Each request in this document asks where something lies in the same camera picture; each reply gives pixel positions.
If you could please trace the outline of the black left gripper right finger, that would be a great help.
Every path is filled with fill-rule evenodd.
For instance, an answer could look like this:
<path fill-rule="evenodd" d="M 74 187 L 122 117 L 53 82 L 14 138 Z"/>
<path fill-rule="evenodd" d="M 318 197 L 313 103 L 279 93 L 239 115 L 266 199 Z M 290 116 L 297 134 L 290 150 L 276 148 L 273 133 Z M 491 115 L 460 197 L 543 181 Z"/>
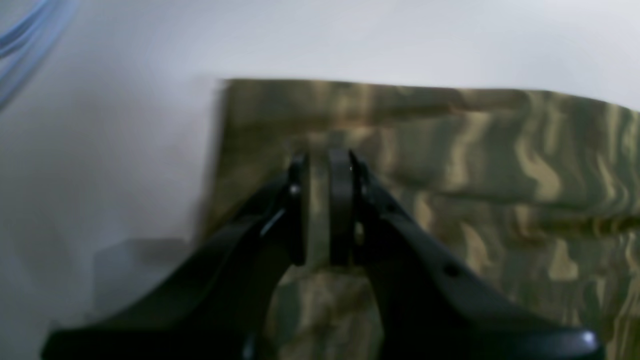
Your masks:
<path fill-rule="evenodd" d="M 407 214 L 352 151 L 332 149 L 330 262 L 364 269 L 381 360 L 603 360 L 594 331 L 515 305 Z"/>

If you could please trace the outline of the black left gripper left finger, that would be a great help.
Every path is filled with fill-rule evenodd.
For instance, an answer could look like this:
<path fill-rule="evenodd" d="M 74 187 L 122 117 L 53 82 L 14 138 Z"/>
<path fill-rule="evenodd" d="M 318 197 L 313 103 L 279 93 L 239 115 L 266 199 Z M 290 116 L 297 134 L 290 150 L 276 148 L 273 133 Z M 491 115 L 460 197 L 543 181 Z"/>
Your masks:
<path fill-rule="evenodd" d="M 110 317 L 54 331 L 41 358 L 258 358 L 275 287 L 306 262 L 308 179 L 299 153 L 160 285 Z"/>

